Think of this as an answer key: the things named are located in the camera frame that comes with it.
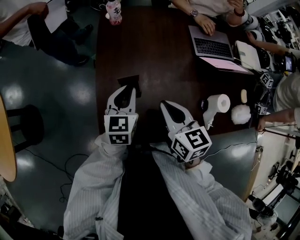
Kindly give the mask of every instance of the cotton ball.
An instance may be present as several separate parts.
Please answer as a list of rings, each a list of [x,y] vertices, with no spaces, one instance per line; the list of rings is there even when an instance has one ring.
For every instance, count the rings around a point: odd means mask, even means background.
[[[250,118],[250,107],[247,105],[237,105],[231,110],[231,119],[235,125],[245,124]]]

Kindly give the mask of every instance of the black and white marker cube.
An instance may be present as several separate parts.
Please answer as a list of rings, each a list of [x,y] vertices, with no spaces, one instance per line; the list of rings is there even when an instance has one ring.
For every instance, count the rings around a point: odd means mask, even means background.
[[[138,115],[105,115],[105,132],[111,145],[130,145],[135,134]]]
[[[263,106],[262,104],[255,104],[255,109],[257,111],[257,114],[264,115],[267,112],[267,107]]]
[[[270,76],[270,74],[264,73],[263,75],[261,75],[260,79],[261,79],[262,84],[263,84],[266,88],[268,88],[268,89],[272,88],[274,80],[273,80],[273,78]]]
[[[174,136],[172,149],[185,161],[189,162],[203,156],[211,146],[211,140],[205,127],[193,128]]]

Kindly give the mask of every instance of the bracelet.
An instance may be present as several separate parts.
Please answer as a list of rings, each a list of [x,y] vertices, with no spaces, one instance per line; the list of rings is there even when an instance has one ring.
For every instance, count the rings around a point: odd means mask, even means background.
[[[234,11],[234,14],[236,14],[238,17],[243,17],[246,13],[245,10],[243,10],[242,14],[238,13],[235,9],[233,11]]]

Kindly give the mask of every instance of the dark wooden table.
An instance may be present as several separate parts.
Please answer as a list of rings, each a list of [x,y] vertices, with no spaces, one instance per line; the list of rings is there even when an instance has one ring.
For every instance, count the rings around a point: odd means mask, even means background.
[[[146,111],[159,109],[161,100],[186,107],[203,126],[198,101],[216,94],[227,94],[231,108],[227,113],[217,113],[208,133],[248,127],[233,124],[231,109],[241,104],[242,89],[251,99],[255,77],[228,72],[217,75],[199,63],[188,30],[188,25],[195,25],[193,19],[178,9],[152,7],[124,8],[122,16],[119,26],[112,26],[104,17],[99,23],[96,91],[100,133],[104,132],[107,100],[120,87],[117,79],[133,75],[139,75],[142,91],[142,97],[136,100],[138,129],[146,128]],[[237,29],[227,28],[226,33],[231,43],[240,38]]]

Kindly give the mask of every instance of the plastic bottle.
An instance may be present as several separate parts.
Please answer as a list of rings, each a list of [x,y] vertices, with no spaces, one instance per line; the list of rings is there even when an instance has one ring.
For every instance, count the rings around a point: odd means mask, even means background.
[[[108,0],[106,10],[109,14],[111,25],[119,25],[122,22],[121,3],[119,0]]]

